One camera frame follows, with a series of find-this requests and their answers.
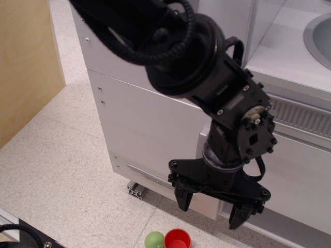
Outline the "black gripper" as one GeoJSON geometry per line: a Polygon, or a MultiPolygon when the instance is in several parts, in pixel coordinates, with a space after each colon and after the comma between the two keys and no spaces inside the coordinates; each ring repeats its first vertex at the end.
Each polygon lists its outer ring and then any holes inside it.
{"type": "Polygon", "coordinates": [[[229,229],[238,229],[251,215],[261,214],[271,198],[269,190],[248,180],[243,170],[224,172],[209,166],[204,159],[172,160],[169,181],[175,187],[179,208],[188,211],[193,194],[202,193],[233,204],[229,229]]]}

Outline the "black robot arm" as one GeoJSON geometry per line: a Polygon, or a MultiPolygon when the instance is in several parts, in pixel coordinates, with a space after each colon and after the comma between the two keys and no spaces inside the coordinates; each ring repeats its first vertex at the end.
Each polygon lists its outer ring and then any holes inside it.
{"type": "Polygon", "coordinates": [[[261,213],[270,191],[260,185],[262,155],[277,143],[270,98],[242,68],[244,44],[225,38],[208,16],[187,1],[72,1],[97,38],[115,55],[145,67],[161,94],[185,98],[211,117],[202,156],[171,160],[168,180],[187,211],[194,193],[232,204],[229,228],[261,213]]]}

